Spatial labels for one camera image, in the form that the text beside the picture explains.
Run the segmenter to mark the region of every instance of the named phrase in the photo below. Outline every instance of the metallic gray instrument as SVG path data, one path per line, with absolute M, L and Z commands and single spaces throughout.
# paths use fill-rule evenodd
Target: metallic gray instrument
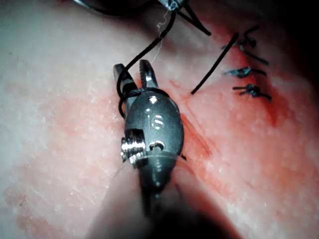
M 123 64 L 114 66 L 116 80 L 123 69 Z M 142 88 L 149 91 L 124 101 L 125 137 L 121 156 L 124 162 L 129 160 L 138 169 L 142 190 L 158 195 L 170 181 L 183 147 L 184 130 L 176 103 L 156 91 L 159 87 L 149 61 L 140 61 L 140 74 Z M 127 95 L 136 90 L 127 72 L 121 81 L 121 91 Z

